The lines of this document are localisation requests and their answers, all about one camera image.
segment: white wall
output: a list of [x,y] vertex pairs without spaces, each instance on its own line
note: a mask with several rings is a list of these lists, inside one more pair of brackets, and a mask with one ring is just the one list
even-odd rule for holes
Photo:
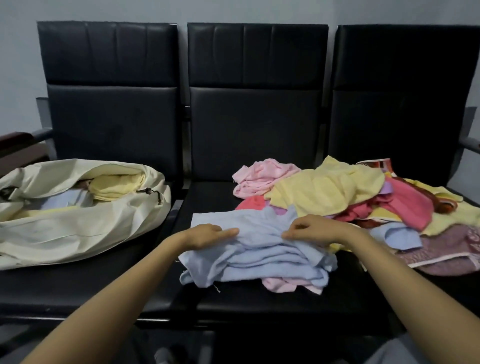
[[[338,24],[479,25],[480,1],[0,0],[0,135],[40,128],[35,98],[46,97],[47,90],[36,31],[39,20],[178,23],[185,85],[188,22],[328,24],[331,56]],[[467,106],[480,107],[480,70],[475,74]],[[480,139],[480,110],[470,136]],[[480,201],[480,183],[475,182],[480,182],[480,157],[465,153],[453,187]]]

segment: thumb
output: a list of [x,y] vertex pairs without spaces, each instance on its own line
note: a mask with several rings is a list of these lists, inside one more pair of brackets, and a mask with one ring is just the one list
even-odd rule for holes
[[282,238],[285,240],[308,240],[308,237],[306,229],[288,230],[282,233]]
[[239,228],[231,228],[231,229],[219,231],[216,235],[219,239],[228,239],[228,238],[233,238],[234,236],[237,236],[239,232],[240,232]]

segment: forearm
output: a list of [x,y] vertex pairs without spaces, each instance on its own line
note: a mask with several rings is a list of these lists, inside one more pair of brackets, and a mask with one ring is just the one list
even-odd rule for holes
[[347,245],[433,363],[478,362],[480,319],[368,234],[352,234]]
[[125,340],[148,297],[182,252],[179,234],[106,286],[50,333],[24,364],[107,363]]

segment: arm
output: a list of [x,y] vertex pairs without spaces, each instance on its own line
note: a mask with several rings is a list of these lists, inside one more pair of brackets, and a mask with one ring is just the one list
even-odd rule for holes
[[365,230],[308,215],[285,239],[341,242],[365,265],[416,344],[434,364],[478,363],[480,319],[389,253]]
[[178,255],[205,248],[238,232],[238,229],[222,231],[219,226],[205,224],[166,238],[71,314],[22,363],[109,363]]

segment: person's left hand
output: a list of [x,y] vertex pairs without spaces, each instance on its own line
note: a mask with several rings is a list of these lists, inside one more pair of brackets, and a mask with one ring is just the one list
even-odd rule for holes
[[182,231],[185,238],[185,250],[207,248],[221,240],[233,238],[239,233],[238,228],[222,230],[218,225],[202,224]]

